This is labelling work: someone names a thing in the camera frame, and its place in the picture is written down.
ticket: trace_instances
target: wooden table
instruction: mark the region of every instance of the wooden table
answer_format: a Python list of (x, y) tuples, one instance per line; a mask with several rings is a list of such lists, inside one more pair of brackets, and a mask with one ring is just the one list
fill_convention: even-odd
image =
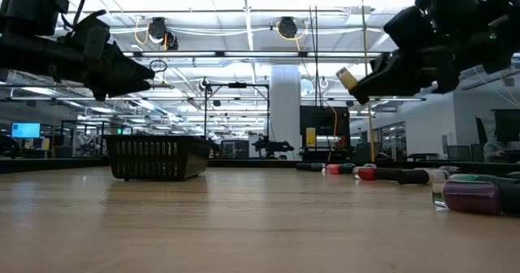
[(0, 272), (515, 272), (520, 219), (436, 212), (428, 187), (292, 169), (123, 182), (0, 176)]

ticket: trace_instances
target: basket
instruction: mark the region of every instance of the basket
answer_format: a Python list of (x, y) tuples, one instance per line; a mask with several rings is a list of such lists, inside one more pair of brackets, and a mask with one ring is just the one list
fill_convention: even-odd
[(206, 170), (210, 155), (210, 142), (195, 136), (104, 137), (116, 179), (186, 180)]

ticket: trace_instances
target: ceiling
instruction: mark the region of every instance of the ceiling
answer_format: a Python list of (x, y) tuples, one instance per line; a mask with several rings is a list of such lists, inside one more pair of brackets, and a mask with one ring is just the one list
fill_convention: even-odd
[[(72, 20), (77, 10), (79, 0), (69, 0), (68, 20)], [(392, 39), (383, 32), (383, 26), (401, 9), (414, 3), (414, 0), (86, 0), (82, 18), (88, 14), (105, 9), (109, 13), (100, 19), (110, 25), (111, 39), (118, 43), (123, 51), (147, 52), (161, 50), (151, 41), (142, 45), (146, 36), (146, 25), (153, 17), (167, 18), (167, 27), (176, 35), (182, 51), (288, 51), (296, 52), (295, 41), (287, 41), (280, 37), (275, 29), (276, 23), (282, 16), (291, 16), (299, 28), (299, 46), (302, 51), (313, 51), (313, 42), (309, 26), (309, 6), (318, 7), (318, 16), (313, 19), (317, 28), (318, 50), (329, 52), (357, 52), (362, 53), (364, 47), (363, 11), (366, 21), (366, 45), (368, 52), (377, 53), (396, 49)], [(58, 22), (56, 36), (66, 33), (61, 20)], [(148, 65), (152, 58), (139, 58), (139, 63)], [(313, 80), (307, 74), (300, 59), (283, 60), (282, 58), (165, 58), (169, 68), (164, 76), (158, 75), (154, 81), (156, 85), (162, 82), (169, 85), (167, 88), (156, 88), (143, 93), (134, 93), (127, 96), (135, 98), (170, 98), (169, 101), (149, 100), (146, 106), (135, 104), (127, 100), (107, 101), (103, 104), (92, 101), (64, 102), (71, 107), (77, 107), (84, 112), (85, 106), (101, 107), (106, 112), (88, 109), (86, 116), (89, 119), (97, 115), (126, 115), (120, 121), (134, 124), (141, 130), (154, 132), (191, 132), (199, 133), (201, 115), (203, 115), (203, 101), (182, 102), (175, 99), (200, 98), (202, 93), (199, 82), (206, 77), (211, 83), (230, 83), (244, 81), (247, 83), (269, 84), (271, 65), (273, 63), (295, 63), (300, 68), (302, 79)], [(313, 59), (305, 61), (311, 75), (315, 71)], [(322, 79), (322, 92), (328, 98), (350, 98), (348, 92), (339, 83), (335, 73), (342, 67), (347, 67), (358, 79), (365, 73), (363, 55), (356, 58), (321, 58), (318, 69)], [(11, 73), (8, 84), (23, 85), (52, 85), (49, 78), (31, 76), (24, 73)], [(35, 89), (16, 89), (15, 96), (39, 96), (58, 98), (90, 97), (87, 89), (80, 85), (66, 83), (69, 88), (45, 89), (48, 92), (38, 93)], [(267, 104), (262, 98), (262, 90), (228, 89), (226, 87), (214, 95), (215, 98), (249, 98), (251, 101), (221, 101), (221, 106), (210, 106), (215, 117), (211, 119), (222, 132), (243, 134), (243, 132), (261, 131), (265, 127), (265, 111)], [(314, 103), (303, 101), (302, 104)], [(331, 102), (333, 106), (344, 106), (345, 100)], [(379, 103), (375, 108), (378, 111), (396, 111), (403, 102)], [(223, 116), (229, 111), (249, 111), (250, 117)], [(359, 106), (356, 111), (364, 111)], [(157, 117), (138, 117), (138, 115), (157, 115)]]

